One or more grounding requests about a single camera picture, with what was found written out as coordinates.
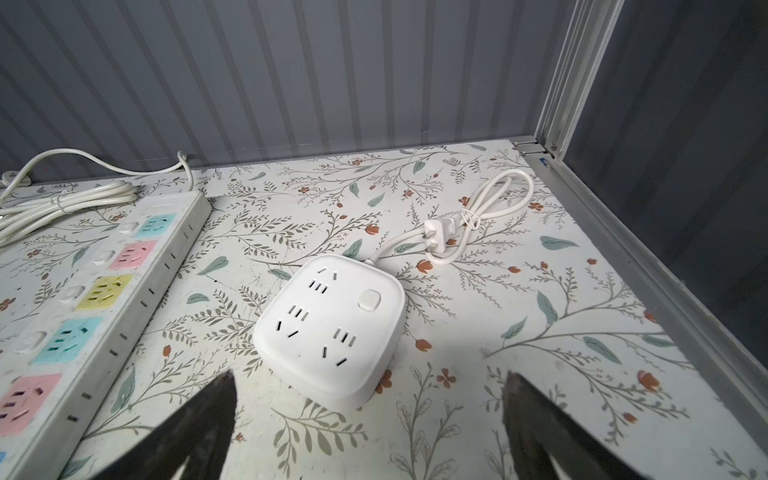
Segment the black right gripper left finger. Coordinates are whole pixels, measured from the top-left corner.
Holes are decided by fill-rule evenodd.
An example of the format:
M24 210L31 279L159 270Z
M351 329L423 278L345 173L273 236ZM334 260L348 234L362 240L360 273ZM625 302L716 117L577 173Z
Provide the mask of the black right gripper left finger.
M237 389L227 370L97 479L218 479L235 427Z

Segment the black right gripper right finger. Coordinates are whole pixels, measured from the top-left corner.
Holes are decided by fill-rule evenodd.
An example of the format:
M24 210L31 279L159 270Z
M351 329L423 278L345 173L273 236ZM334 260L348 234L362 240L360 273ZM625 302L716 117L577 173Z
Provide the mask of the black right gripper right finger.
M643 476L603 446L524 376L509 371L503 423L520 479L636 479Z

